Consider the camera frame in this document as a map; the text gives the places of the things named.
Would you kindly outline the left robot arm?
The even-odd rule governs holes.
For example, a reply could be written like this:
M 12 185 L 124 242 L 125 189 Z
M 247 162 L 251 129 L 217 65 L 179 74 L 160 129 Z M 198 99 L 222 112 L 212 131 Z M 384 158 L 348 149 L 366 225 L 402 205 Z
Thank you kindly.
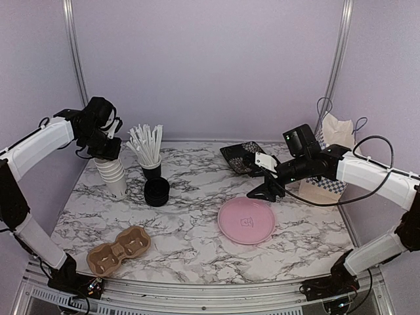
M 75 271 L 76 262 L 34 219 L 19 182 L 39 162 L 71 143 L 79 151 L 86 151 L 85 159 L 117 159 L 121 139 L 115 134 L 121 126 L 116 107 L 94 96 L 84 109 L 63 109 L 1 151 L 1 221 L 30 252 L 58 273 L 58 283 L 69 292 L 83 286 L 81 274 Z

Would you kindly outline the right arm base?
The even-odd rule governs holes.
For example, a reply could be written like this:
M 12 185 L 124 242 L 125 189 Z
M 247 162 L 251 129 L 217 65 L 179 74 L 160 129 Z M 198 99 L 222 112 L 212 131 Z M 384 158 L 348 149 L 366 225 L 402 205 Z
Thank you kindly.
M 356 293 L 359 288 L 360 284 L 356 277 L 350 276 L 343 280 L 340 277 L 329 275 L 303 281 L 299 292 L 305 295 L 307 301 L 315 301 L 345 293 Z

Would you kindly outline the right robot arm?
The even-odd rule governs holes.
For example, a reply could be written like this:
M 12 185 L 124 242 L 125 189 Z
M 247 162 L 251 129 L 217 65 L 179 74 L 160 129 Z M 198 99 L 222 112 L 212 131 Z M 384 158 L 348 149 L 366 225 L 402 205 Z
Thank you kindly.
M 394 148 L 379 135 L 370 140 L 382 140 L 388 145 L 388 163 L 375 161 L 341 144 L 322 148 L 311 128 L 301 125 L 283 134 L 291 159 L 280 162 L 276 156 L 256 152 L 253 164 L 261 170 L 264 182 L 248 193 L 249 198 L 275 201 L 291 196 L 314 207 L 338 207 L 362 203 L 371 198 L 387 201 L 399 208 L 402 218 L 381 235 L 345 254 L 331 267 L 325 279 L 325 288 L 332 294 L 340 293 L 350 281 L 372 266 L 387 263 L 405 252 L 419 250 L 419 175 L 395 168 Z M 342 182 L 364 191 L 351 199 L 321 203 L 310 201 L 290 192 L 288 184 L 304 179 L 327 179 Z

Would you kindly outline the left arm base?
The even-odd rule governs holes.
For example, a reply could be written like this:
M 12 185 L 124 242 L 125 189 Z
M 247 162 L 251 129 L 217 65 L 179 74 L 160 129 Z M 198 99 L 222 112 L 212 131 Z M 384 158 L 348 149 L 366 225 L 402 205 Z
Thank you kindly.
M 48 280 L 48 286 L 77 295 L 78 297 L 88 297 L 99 300 L 104 289 L 104 280 L 94 276 L 86 276 L 82 274 L 55 273 Z

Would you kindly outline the pink plate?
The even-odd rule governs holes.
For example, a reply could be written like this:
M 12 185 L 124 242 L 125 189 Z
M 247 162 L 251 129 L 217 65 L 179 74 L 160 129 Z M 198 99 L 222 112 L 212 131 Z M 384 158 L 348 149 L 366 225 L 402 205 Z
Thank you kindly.
M 219 209 L 217 223 L 230 241 L 257 245 L 270 238 L 276 227 L 276 217 L 261 200 L 238 197 L 227 201 Z

